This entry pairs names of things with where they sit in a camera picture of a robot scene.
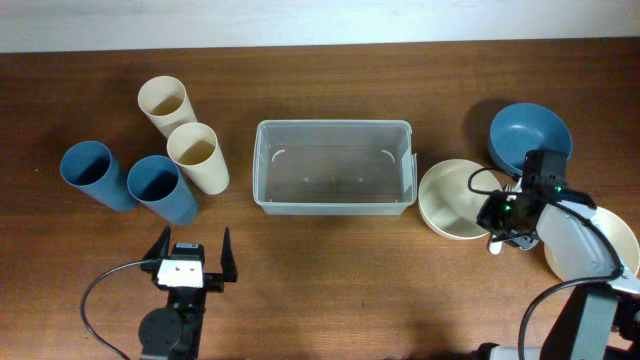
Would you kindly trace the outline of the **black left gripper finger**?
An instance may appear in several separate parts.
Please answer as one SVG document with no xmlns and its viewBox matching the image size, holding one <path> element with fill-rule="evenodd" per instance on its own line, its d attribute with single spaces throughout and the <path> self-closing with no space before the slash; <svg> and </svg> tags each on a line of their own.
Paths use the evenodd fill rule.
<svg viewBox="0 0 640 360">
<path fill-rule="evenodd" d="M 165 226 L 156 242 L 149 248 L 142 258 L 140 269 L 146 273 L 156 272 L 162 260 L 168 257 L 171 228 Z"/>
<path fill-rule="evenodd" d="M 226 228 L 224 232 L 220 265 L 222 269 L 222 276 L 225 282 L 235 283 L 238 281 L 238 270 L 233 255 L 231 233 L 229 228 Z"/>
</svg>

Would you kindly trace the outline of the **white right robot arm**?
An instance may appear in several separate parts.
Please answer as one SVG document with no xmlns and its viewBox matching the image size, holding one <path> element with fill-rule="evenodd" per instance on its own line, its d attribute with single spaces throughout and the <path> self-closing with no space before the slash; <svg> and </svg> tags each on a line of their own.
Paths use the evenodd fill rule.
<svg viewBox="0 0 640 360">
<path fill-rule="evenodd" d="M 565 181 L 567 157 L 531 150 L 518 183 L 487 192 L 476 222 L 491 243 L 528 250 L 544 243 L 566 279 L 539 294 L 521 320 L 514 347 L 483 343 L 477 359 L 636 359 L 639 356 L 639 280 L 624 264 L 596 216 L 592 198 Z M 536 307 L 571 294 L 540 347 L 525 344 Z"/>
</svg>

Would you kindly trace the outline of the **blue bowl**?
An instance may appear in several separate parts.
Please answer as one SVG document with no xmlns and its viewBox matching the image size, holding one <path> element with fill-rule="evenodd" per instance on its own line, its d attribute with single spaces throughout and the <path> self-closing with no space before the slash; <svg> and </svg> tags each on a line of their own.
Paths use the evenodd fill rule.
<svg viewBox="0 0 640 360">
<path fill-rule="evenodd" d="M 499 169 L 509 175 L 521 175 L 526 153 L 539 149 L 562 152 L 571 158 L 571 132 L 556 113 L 538 104 L 516 103 L 493 118 L 488 150 Z"/>
</svg>

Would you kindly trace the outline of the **cream bowl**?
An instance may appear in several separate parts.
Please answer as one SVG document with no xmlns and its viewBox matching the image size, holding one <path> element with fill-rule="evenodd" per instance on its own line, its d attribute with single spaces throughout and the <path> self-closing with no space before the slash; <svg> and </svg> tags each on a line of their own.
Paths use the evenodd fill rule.
<svg viewBox="0 0 640 360">
<path fill-rule="evenodd" d="M 611 255 L 590 228 L 577 217 L 553 206 L 546 206 L 536 225 L 544 243 L 547 264 L 562 281 L 579 278 L 607 277 L 625 266 L 624 273 L 610 282 L 616 290 L 639 292 L 639 245 L 631 228 L 613 212 L 597 207 L 563 201 L 563 206 L 578 213 L 597 227 L 607 238 L 615 255 Z"/>
<path fill-rule="evenodd" d="M 482 166 L 465 159 L 449 159 L 433 165 L 421 179 L 418 202 L 425 223 L 451 240 L 476 240 L 488 231 L 476 217 L 488 199 L 468 189 L 469 177 Z"/>
</svg>

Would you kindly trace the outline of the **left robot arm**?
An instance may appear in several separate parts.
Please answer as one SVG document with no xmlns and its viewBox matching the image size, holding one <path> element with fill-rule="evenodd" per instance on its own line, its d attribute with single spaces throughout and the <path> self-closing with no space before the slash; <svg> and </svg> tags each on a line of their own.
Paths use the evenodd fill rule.
<svg viewBox="0 0 640 360">
<path fill-rule="evenodd" d="M 204 271 L 204 246 L 170 243 L 171 228 L 165 227 L 144 255 L 142 271 L 167 293 L 165 306 L 149 312 L 141 321 L 138 337 L 142 359 L 196 359 L 209 293 L 222 293 L 227 283 L 238 280 L 231 234 L 224 232 L 220 273 Z"/>
</svg>

